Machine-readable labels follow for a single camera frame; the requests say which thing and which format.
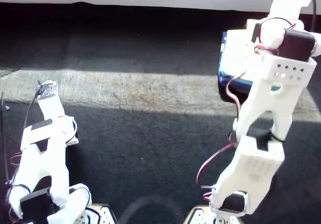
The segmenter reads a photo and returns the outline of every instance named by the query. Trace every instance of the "floor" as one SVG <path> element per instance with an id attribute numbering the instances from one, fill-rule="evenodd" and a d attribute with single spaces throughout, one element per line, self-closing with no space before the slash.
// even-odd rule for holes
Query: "floor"
<path id="1" fill-rule="evenodd" d="M 0 10 L 7 16 L 0 91 L 10 107 L 8 155 L 19 150 L 37 81 L 57 80 L 65 111 L 79 126 L 80 144 L 67 148 L 71 185 L 86 184 L 94 202 L 109 203 L 117 218 L 137 201 L 143 207 L 129 223 L 182 223 L 193 206 L 206 204 L 196 174 L 226 144 L 235 117 L 217 90 L 221 33 L 264 14 L 82 3 Z M 246 223 L 319 223 L 320 76 L 317 66 L 293 115 L 276 183 Z M 41 118 L 34 106 L 29 123 Z M 267 128 L 271 120 L 257 124 Z M 201 182 L 214 183 L 232 156 L 228 150 L 213 161 Z"/>

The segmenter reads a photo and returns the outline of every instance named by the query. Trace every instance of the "wire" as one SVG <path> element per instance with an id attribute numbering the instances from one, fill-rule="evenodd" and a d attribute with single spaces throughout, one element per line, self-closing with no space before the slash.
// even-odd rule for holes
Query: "wire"
<path id="1" fill-rule="evenodd" d="M 90 202 L 90 199 L 91 199 L 91 194 L 90 194 L 89 190 L 86 189 L 85 187 L 78 187 L 77 189 L 75 189 L 75 191 L 76 191 L 76 190 L 79 190 L 79 189 L 85 189 L 86 192 L 88 193 L 88 201 L 87 201 L 87 204 L 86 204 L 86 207 L 87 207 L 88 204 L 89 204 L 89 202 Z"/>
<path id="2" fill-rule="evenodd" d="M 26 189 L 29 192 L 29 194 L 31 194 L 31 191 L 30 191 L 29 187 L 27 187 L 26 185 L 23 185 L 23 184 L 12 184 L 11 185 L 11 189 L 14 188 L 14 187 L 22 187 L 22 188 Z"/>
<path id="3" fill-rule="evenodd" d="M 97 212 L 96 210 L 94 210 L 94 209 L 92 209 L 92 208 L 87 207 L 88 204 L 89 204 L 89 202 L 90 202 L 90 198 L 91 198 L 91 194 L 90 194 L 89 190 L 86 189 L 85 187 L 78 187 L 76 190 L 78 190 L 78 189 L 85 189 L 86 192 L 88 193 L 88 201 L 87 201 L 85 210 L 89 210 L 89 211 L 92 211 L 93 213 L 97 214 L 97 215 L 98 215 L 98 222 L 97 222 L 97 223 L 99 223 L 99 222 L 100 222 L 100 218 L 101 218 L 99 212 Z"/>
<path id="4" fill-rule="evenodd" d="M 73 134 L 73 136 L 72 136 L 69 140 L 66 141 L 66 143 L 68 143 L 69 141 L 71 141 L 71 140 L 76 136 L 76 134 L 77 134 L 77 129 L 78 129 L 77 123 L 76 123 L 75 120 L 72 120 L 72 122 L 73 122 L 74 125 L 75 125 L 74 134 Z"/>
<path id="5" fill-rule="evenodd" d="M 100 214 L 99 214 L 98 211 L 96 211 L 96 210 L 94 210 L 94 209 L 92 209 L 92 208 L 89 208 L 89 207 L 86 207 L 85 210 L 88 210 L 88 211 L 91 211 L 91 212 L 95 213 L 95 214 L 98 216 L 98 222 L 97 222 L 97 223 L 98 223 L 98 224 L 100 223 L 100 218 L 101 218 L 101 216 L 100 216 Z"/>
<path id="6" fill-rule="evenodd" d="M 220 150 L 218 150 L 217 152 L 215 152 L 215 154 L 212 155 L 207 161 L 205 161 L 205 162 L 203 163 L 203 165 L 200 167 L 199 172 L 197 173 L 196 183 L 197 183 L 197 184 L 199 183 L 201 173 L 203 172 L 203 170 L 205 169 L 205 167 L 206 167 L 216 156 L 218 156 L 220 153 L 226 151 L 227 149 L 229 149 L 229 148 L 231 148 L 231 147 L 234 147 L 235 145 L 236 145 L 235 143 L 229 143 L 229 144 L 227 144 L 227 145 L 224 146 L 222 149 L 220 149 Z"/>
<path id="7" fill-rule="evenodd" d="M 47 82 L 48 82 L 48 80 L 45 81 L 45 82 L 43 82 L 43 83 L 40 85 L 39 89 L 36 91 L 34 97 L 32 98 L 32 100 L 31 100 L 31 102 L 30 102 L 30 104 L 29 104 L 29 106 L 28 106 L 27 112 L 26 112 L 26 117 L 25 117 L 24 129 L 23 129 L 23 130 L 25 130 L 25 128 L 26 128 L 26 126 L 27 126 L 27 120 L 28 120 L 29 110 L 31 109 L 31 106 L 34 104 L 37 96 L 38 96 L 39 94 L 41 94 L 41 90 L 42 90 L 43 86 L 46 85 Z"/>
<path id="8" fill-rule="evenodd" d="M 11 157 L 10 157 L 10 159 L 9 159 L 10 164 L 11 164 L 12 166 L 18 167 L 19 164 L 16 164 L 16 163 L 12 162 L 12 159 L 14 159 L 14 158 L 16 158 L 16 157 L 20 157 L 20 156 L 22 156 L 22 153 L 21 153 L 21 152 L 15 153 L 15 154 L 11 155 Z"/>
<path id="9" fill-rule="evenodd" d="M 312 4 L 313 4 L 313 15 L 312 15 L 312 24 L 311 24 L 310 31 L 314 32 L 315 24 L 316 24 L 316 0 L 312 0 Z"/>
<path id="10" fill-rule="evenodd" d="M 203 197 L 210 196 L 211 194 L 212 194 L 211 192 L 207 192 L 203 195 Z"/>
<path id="11" fill-rule="evenodd" d="M 245 74 L 245 72 L 242 73 L 242 74 L 241 74 L 240 76 L 238 76 L 238 77 L 233 77 L 233 78 L 227 83 L 227 85 L 226 85 L 226 87 L 225 87 L 226 94 L 227 94 L 231 99 L 233 99 L 234 102 L 235 102 L 235 105 L 236 105 L 236 119 L 237 119 L 237 120 L 239 120 L 239 113 L 240 113 L 241 104 L 240 104 L 239 98 L 238 98 L 235 94 L 231 93 L 229 87 L 230 87 L 230 84 L 231 84 L 232 81 L 234 81 L 235 79 L 241 78 L 244 74 Z"/>
<path id="12" fill-rule="evenodd" d="M 282 18 L 282 17 L 272 17 L 272 18 L 268 18 L 266 20 L 264 20 L 262 23 L 261 23 L 261 27 L 260 27 L 260 31 L 259 31 L 259 34 L 258 34 L 258 38 L 259 38 L 259 43 L 262 43 L 261 41 L 261 30 L 262 30 L 262 25 L 263 23 L 267 22 L 267 21 L 270 21 L 270 20 L 274 20 L 274 19 L 279 19 L 279 20 L 283 20 L 287 23 L 289 23 L 289 29 L 293 29 L 295 26 L 296 26 L 296 23 L 292 24 L 289 20 L 285 19 L 285 18 Z"/>
<path id="13" fill-rule="evenodd" d="M 268 48 L 267 46 L 264 46 L 264 45 L 256 45 L 254 47 L 255 54 L 258 54 L 259 50 L 265 50 L 265 51 L 270 51 L 270 52 L 276 52 L 277 51 L 276 49 L 271 49 L 271 48 Z"/>
<path id="14" fill-rule="evenodd" d="M 287 20 L 286 18 L 282 18 L 282 17 L 271 17 L 271 18 L 265 19 L 263 22 L 261 22 L 261 26 L 263 25 L 263 23 L 268 22 L 268 21 L 270 21 L 270 20 L 274 20 L 274 19 L 284 20 L 285 22 L 288 22 L 290 25 L 292 25 L 292 23 L 291 23 L 289 20 Z"/>
<path id="15" fill-rule="evenodd" d="M 5 131 L 4 131 L 4 92 L 1 92 L 0 123 L 1 123 L 1 143 L 4 151 L 5 172 L 6 172 L 6 179 L 8 182 L 9 170 L 8 170 L 8 163 L 7 163 L 7 147 L 5 144 Z"/>

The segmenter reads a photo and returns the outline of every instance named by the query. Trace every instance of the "white plastic part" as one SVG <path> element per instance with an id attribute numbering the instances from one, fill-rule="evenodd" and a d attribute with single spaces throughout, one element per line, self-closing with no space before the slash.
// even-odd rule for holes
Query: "white plastic part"
<path id="1" fill-rule="evenodd" d="M 230 165 L 221 173 L 212 190 L 211 209 L 219 216 L 252 214 L 269 191 L 272 177 L 284 160 L 281 142 L 269 141 L 268 151 L 257 148 L 256 139 L 242 136 Z M 245 209 L 241 213 L 219 208 L 232 193 L 245 191 Z"/>
<path id="2" fill-rule="evenodd" d="M 99 214 L 101 216 L 100 218 L 100 223 L 101 224 L 116 224 L 112 214 L 110 213 L 110 209 L 108 207 L 102 207 L 99 211 Z M 95 218 L 93 218 L 93 220 L 95 220 L 94 223 L 98 224 L 98 218 L 97 215 L 95 216 Z"/>
<path id="3" fill-rule="evenodd" d="M 16 174 L 15 181 L 13 184 L 24 184 L 31 191 L 33 191 L 38 184 L 39 180 L 45 176 L 51 176 L 51 188 L 49 190 L 51 199 L 53 203 L 58 205 L 62 210 L 66 207 L 66 202 L 75 202 L 69 204 L 65 215 L 71 218 L 75 214 L 74 220 L 77 216 L 84 210 L 78 211 L 76 208 L 73 210 L 74 205 L 81 205 L 82 197 L 81 193 L 86 192 L 77 191 L 76 194 L 72 196 L 69 195 L 69 172 L 66 167 L 66 141 L 69 140 L 75 134 L 73 128 L 73 117 L 65 116 L 64 111 L 57 95 L 41 98 L 41 109 L 44 110 L 44 117 L 52 118 L 52 122 L 47 121 L 45 125 L 29 126 L 24 129 L 23 138 L 21 142 L 21 161 L 19 170 Z M 57 108 L 58 111 L 52 110 L 50 114 L 50 109 Z M 41 152 L 36 143 L 41 140 L 48 140 L 46 151 Z M 13 187 L 9 197 L 9 202 L 13 208 L 13 211 L 19 218 L 23 217 L 23 213 L 20 207 L 20 199 L 28 195 L 28 192 L 23 187 L 17 186 Z M 61 221 L 53 223 L 72 223 Z"/>
<path id="4" fill-rule="evenodd" d="M 71 139 L 75 130 L 73 127 L 74 117 L 63 116 L 59 118 L 51 119 L 52 124 L 43 126 L 41 128 L 33 129 L 33 126 L 30 125 L 25 128 L 23 137 L 21 140 L 21 151 L 27 148 L 30 144 L 36 143 L 41 140 L 48 139 L 52 135 L 61 135 L 63 136 L 64 142 Z"/>
<path id="5" fill-rule="evenodd" d="M 300 20 L 290 21 L 292 25 L 295 24 L 293 29 L 298 31 L 304 30 L 304 23 Z M 285 28 L 289 28 L 291 25 L 281 19 L 271 19 L 262 24 L 261 28 L 261 42 L 264 46 L 271 49 L 277 49 L 282 45 L 285 35 Z"/>
<path id="6" fill-rule="evenodd" d="M 91 205 L 92 203 L 91 195 L 87 186 L 85 186 L 84 184 L 77 184 L 77 185 L 71 186 L 70 188 L 75 189 L 75 191 L 73 191 L 68 196 L 66 204 L 62 206 L 57 213 L 47 217 L 48 224 L 76 223 L 75 221 L 79 219 L 81 217 L 81 214 L 84 212 L 84 209 L 86 207 L 88 200 L 89 200 L 88 206 Z M 86 221 L 85 216 L 83 216 L 82 221 L 78 223 L 82 224 L 83 222 L 88 223 Z"/>
<path id="7" fill-rule="evenodd" d="M 62 206 L 69 195 L 69 172 L 65 163 L 65 153 L 65 138 L 57 132 L 51 133 L 45 152 L 40 152 L 37 145 L 29 145 L 23 149 L 14 184 L 24 184 L 33 191 L 40 179 L 51 176 L 52 200 L 56 205 Z M 27 194 L 22 187 L 15 187 L 11 191 L 9 202 L 19 218 L 22 218 L 20 199 Z"/>
<path id="8" fill-rule="evenodd" d="M 312 50 L 311 56 L 312 57 L 317 57 L 319 55 L 321 55 L 321 34 L 320 33 L 314 33 L 314 32 L 310 32 L 315 39 L 315 45 L 314 45 L 314 49 Z"/>
<path id="9" fill-rule="evenodd" d="M 37 97 L 37 102 L 41 109 L 44 119 L 52 119 L 59 116 L 64 116 L 65 111 L 58 96 L 58 84 L 55 81 L 46 81 L 46 85 L 53 86 L 54 91 L 50 92 L 49 96 L 44 95 Z"/>
<path id="10" fill-rule="evenodd" d="M 188 224 L 242 224 L 242 222 L 238 220 L 235 216 L 225 216 L 225 218 L 223 216 L 217 216 L 214 213 L 205 213 L 203 208 L 195 208 L 187 223 Z"/>
<path id="11" fill-rule="evenodd" d="M 297 20 L 302 7 L 307 7 L 311 0 L 274 0 L 269 17 L 282 17 Z"/>
<path id="12" fill-rule="evenodd" d="M 257 72 L 249 96 L 241 107 L 239 120 L 233 124 L 237 140 L 247 135 L 249 127 L 266 111 L 273 113 L 272 133 L 284 140 L 292 124 L 293 110 L 315 67 L 316 62 L 312 58 L 302 62 L 265 52 L 262 68 Z M 280 89 L 272 91 L 274 85 L 280 86 Z"/>
<path id="13" fill-rule="evenodd" d="M 42 94 L 38 96 L 37 102 L 39 107 L 44 115 L 44 119 L 56 119 L 58 117 L 65 116 L 64 108 L 61 104 L 61 101 L 58 96 L 58 84 L 55 81 L 46 81 L 45 82 L 48 88 L 51 88 L 47 94 Z M 74 126 L 72 123 L 61 122 L 63 126 L 61 129 L 63 132 L 70 136 L 74 132 Z M 73 137 L 68 143 L 67 146 L 78 144 L 79 141 L 76 137 Z"/>

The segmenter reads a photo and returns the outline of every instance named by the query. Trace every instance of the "black wire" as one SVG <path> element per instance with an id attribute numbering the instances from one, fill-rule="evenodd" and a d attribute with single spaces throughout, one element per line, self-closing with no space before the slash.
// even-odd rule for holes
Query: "black wire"
<path id="1" fill-rule="evenodd" d="M 89 210 L 89 211 L 95 213 L 95 214 L 98 216 L 98 222 L 97 222 L 97 223 L 98 223 L 98 224 L 100 223 L 100 218 L 101 218 L 101 216 L 100 216 L 100 214 L 99 214 L 98 211 L 96 211 L 96 210 L 94 210 L 94 209 L 92 209 L 92 208 L 89 208 L 89 207 L 86 207 L 85 210 Z"/>
<path id="2" fill-rule="evenodd" d="M 312 0 L 312 4 L 313 4 L 313 15 L 312 15 L 312 24 L 311 24 L 310 31 L 314 32 L 315 24 L 316 24 L 316 0 Z"/>
<path id="3" fill-rule="evenodd" d="M 268 18 L 266 20 L 264 20 L 262 23 L 261 23 L 261 26 L 263 25 L 263 23 L 267 22 L 267 21 L 270 21 L 270 20 L 273 20 L 273 19 L 280 19 L 280 20 L 284 20 L 286 22 L 288 22 L 291 26 L 292 26 L 292 23 L 287 20 L 286 18 L 282 18 L 282 17 L 272 17 L 272 18 Z"/>
<path id="4" fill-rule="evenodd" d="M 31 100 L 31 102 L 30 102 L 30 104 L 29 104 L 29 106 L 28 106 L 28 109 L 27 109 L 27 112 L 26 112 L 26 117 L 25 117 L 25 122 L 24 122 L 24 129 L 23 129 L 23 130 L 25 130 L 25 128 L 26 128 L 26 126 L 27 126 L 27 120 L 28 120 L 29 110 L 31 109 L 31 106 L 34 104 L 37 96 L 40 94 L 40 92 L 41 92 L 41 90 L 42 90 L 42 88 L 43 88 L 44 85 L 46 85 L 46 84 L 41 84 L 41 85 L 40 85 L 39 89 L 36 91 L 34 97 L 32 98 L 32 100 Z"/>
<path id="5" fill-rule="evenodd" d="M 12 184 L 11 188 L 14 188 L 14 187 L 17 187 L 17 186 L 20 186 L 20 187 L 26 189 L 29 192 L 29 194 L 31 194 L 31 191 L 30 191 L 29 187 L 27 187 L 26 185 L 23 185 L 23 184 Z"/>
<path id="6" fill-rule="evenodd" d="M 85 189 L 86 192 L 88 193 L 88 201 L 87 201 L 85 210 L 89 210 L 89 211 L 92 211 L 93 213 L 97 214 L 97 215 L 98 215 L 98 222 L 97 222 L 97 223 L 99 223 L 99 222 L 100 222 L 100 218 L 101 218 L 99 212 L 97 212 L 96 210 L 94 210 L 94 209 L 92 209 L 92 208 L 87 207 L 88 204 L 89 204 L 89 201 L 90 201 L 90 196 L 91 196 L 89 190 L 86 189 L 85 187 L 78 187 L 77 189 L 75 189 L 75 191 L 78 190 L 78 189 Z"/>
<path id="7" fill-rule="evenodd" d="M 17 175 L 17 172 L 18 172 L 18 167 L 15 169 L 15 172 L 14 172 L 14 175 L 10 181 L 10 183 L 14 183 L 15 179 L 16 179 L 16 175 Z M 5 198 L 5 207 L 4 207 L 4 217 L 5 217 L 5 223 L 10 223 L 9 220 L 8 220 L 8 213 L 9 213 L 9 197 L 10 197 L 10 194 L 11 194 L 11 190 L 12 190 L 12 187 L 10 186 L 8 191 L 7 191 L 7 194 L 6 194 L 6 198 Z"/>
<path id="8" fill-rule="evenodd" d="M 79 189 L 85 189 L 86 190 L 86 192 L 88 193 L 88 201 L 87 201 L 87 204 L 86 204 L 86 207 L 88 206 L 88 204 L 89 204 L 89 201 L 90 201 L 90 192 L 89 192 L 89 190 L 87 190 L 85 187 L 78 187 L 77 189 L 75 189 L 75 191 L 76 190 L 79 190 Z"/>
<path id="9" fill-rule="evenodd" d="M 6 179 L 9 181 L 9 170 L 7 163 L 7 147 L 5 144 L 5 131 L 4 131 L 4 92 L 1 93 L 1 109 L 0 109 L 0 124 L 1 124 L 1 143 L 4 151 Z"/>

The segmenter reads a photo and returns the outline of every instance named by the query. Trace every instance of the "cable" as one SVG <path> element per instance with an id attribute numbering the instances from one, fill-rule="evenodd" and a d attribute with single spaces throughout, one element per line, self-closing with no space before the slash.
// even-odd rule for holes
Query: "cable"
<path id="1" fill-rule="evenodd" d="M 277 52 L 276 49 L 271 49 L 271 48 L 268 48 L 267 46 L 264 46 L 264 45 L 256 45 L 254 47 L 254 52 L 255 54 L 258 54 L 259 53 L 259 50 L 265 50 L 265 51 L 270 51 L 270 52 Z"/>
<path id="2" fill-rule="evenodd" d="M 100 218 L 101 218 L 101 216 L 100 216 L 100 214 L 99 214 L 98 211 L 96 211 L 96 210 L 94 210 L 94 209 L 92 209 L 92 208 L 89 208 L 89 207 L 86 207 L 85 210 L 89 210 L 89 211 L 95 213 L 95 214 L 98 216 L 98 222 L 97 222 L 97 223 L 98 223 L 98 224 L 100 223 Z"/>
<path id="3" fill-rule="evenodd" d="M 241 78 L 245 73 L 246 73 L 246 72 L 242 73 L 242 74 L 241 74 L 240 76 L 238 76 L 238 77 L 233 77 L 233 78 L 227 83 L 227 85 L 226 85 L 226 87 L 225 87 L 226 94 L 227 94 L 231 99 L 233 99 L 234 102 L 235 102 L 235 105 L 236 105 L 236 119 L 237 119 L 237 120 L 239 120 L 239 113 L 240 113 L 241 104 L 240 104 L 239 98 L 238 98 L 235 94 L 231 93 L 229 87 L 230 87 L 230 84 L 231 84 L 232 81 L 234 81 L 235 79 Z"/>
<path id="4" fill-rule="evenodd" d="M 7 163 L 7 147 L 5 144 L 5 131 L 4 131 L 4 92 L 1 92 L 1 109 L 0 109 L 0 124 L 1 124 L 1 143 L 4 151 L 5 172 L 6 180 L 9 181 L 9 170 Z"/>
<path id="5" fill-rule="evenodd" d="M 23 129 L 23 130 L 25 130 L 25 128 L 26 128 L 26 126 L 27 126 L 27 120 L 28 120 L 29 110 L 31 109 L 31 106 L 34 104 L 37 96 L 41 93 L 41 90 L 42 90 L 43 86 L 46 85 L 47 82 L 48 82 L 48 80 L 45 81 L 45 82 L 43 82 L 43 83 L 40 85 L 39 89 L 36 91 L 34 97 L 32 98 L 32 100 L 31 100 L 31 102 L 30 102 L 30 104 L 29 104 L 29 106 L 28 106 L 27 112 L 26 112 L 26 117 L 25 117 L 24 129 Z"/>
<path id="6" fill-rule="evenodd" d="M 313 4 L 313 15 L 312 15 L 312 24 L 310 31 L 315 32 L 315 24 L 316 24 L 316 0 L 312 0 Z"/>
<path id="7" fill-rule="evenodd" d="M 75 125 L 74 134 L 73 134 L 73 136 L 72 136 L 69 140 L 66 141 L 66 143 L 68 143 L 69 141 L 71 141 L 71 140 L 76 136 L 76 134 L 77 134 L 77 129 L 78 129 L 77 123 L 76 123 L 75 120 L 72 120 L 72 122 L 73 122 L 74 125 Z"/>
<path id="8" fill-rule="evenodd" d="M 19 168 L 16 168 L 15 171 L 14 171 L 14 175 L 12 176 L 12 179 L 10 180 L 10 183 L 14 183 L 15 179 L 16 179 L 16 175 L 17 175 L 17 172 L 18 172 L 18 169 Z M 8 211 L 10 210 L 10 204 L 9 204 L 9 197 L 10 197 L 10 194 L 11 194 L 11 190 L 12 190 L 12 187 L 10 186 L 8 191 L 7 191 L 7 194 L 6 194 L 6 197 L 5 197 L 5 207 L 4 207 L 4 211 L 5 211 L 5 214 L 4 214 L 4 217 L 9 217 L 8 216 Z"/>
<path id="9" fill-rule="evenodd" d="M 92 208 L 87 207 L 88 204 L 89 204 L 89 202 L 90 202 L 90 198 L 91 198 L 91 194 L 90 194 L 89 190 L 86 189 L 85 187 L 78 187 L 77 189 L 75 189 L 75 191 L 78 190 L 78 189 L 85 189 L 86 192 L 88 193 L 88 201 L 87 201 L 85 210 L 89 210 L 89 211 L 92 211 L 93 213 L 97 214 L 97 215 L 98 215 L 98 222 L 97 222 L 97 223 L 99 223 L 99 222 L 100 222 L 100 218 L 101 218 L 99 212 L 97 212 L 96 210 L 94 210 L 94 209 L 92 209 Z"/>
<path id="10" fill-rule="evenodd" d="M 218 156 L 220 153 L 226 151 L 227 149 L 231 148 L 231 147 L 234 147 L 236 145 L 236 143 L 229 143 L 227 144 L 226 146 L 224 146 L 222 149 L 218 150 L 217 152 L 215 152 L 214 155 L 212 155 L 210 158 L 207 159 L 207 161 L 205 161 L 203 163 L 203 165 L 200 167 L 200 170 L 199 172 L 197 173 L 197 176 L 196 176 L 196 183 L 198 184 L 199 181 L 200 181 L 200 175 L 201 173 L 203 172 L 203 170 L 205 169 L 205 167 L 216 157 Z"/>
<path id="11" fill-rule="evenodd" d="M 89 202 L 90 202 L 90 199 L 91 199 L 91 194 L 90 194 L 89 190 L 86 189 L 85 187 L 78 187 L 77 189 L 75 189 L 75 191 L 76 191 L 76 190 L 79 190 L 79 189 L 85 189 L 86 192 L 88 193 L 88 201 L 87 201 L 87 204 L 86 204 L 86 207 L 87 207 L 88 204 L 89 204 Z"/>
<path id="12" fill-rule="evenodd" d="M 289 20 L 287 20 L 286 18 L 282 18 L 282 17 L 271 17 L 271 18 L 265 19 L 263 22 L 261 22 L 261 26 L 263 25 L 263 23 L 268 22 L 268 21 L 270 21 L 270 20 L 274 20 L 274 19 L 284 20 L 285 22 L 288 22 L 290 25 L 292 25 L 292 23 L 291 23 Z"/>
<path id="13" fill-rule="evenodd" d="M 18 186 L 26 189 L 29 192 L 29 194 L 31 194 L 31 191 L 30 191 L 29 187 L 27 187 L 26 185 L 23 185 L 23 184 L 12 184 L 11 185 L 11 189 L 14 188 L 14 187 L 18 187 Z"/>
<path id="14" fill-rule="evenodd" d="M 18 153 L 15 153 L 15 154 L 11 155 L 11 157 L 10 157 L 10 159 L 9 159 L 10 164 L 11 164 L 12 166 L 19 167 L 20 164 L 16 164 L 16 163 L 12 162 L 12 159 L 14 159 L 14 158 L 16 158 L 16 157 L 20 157 L 20 156 L 22 156 L 22 153 L 21 153 L 21 152 L 18 152 Z"/>

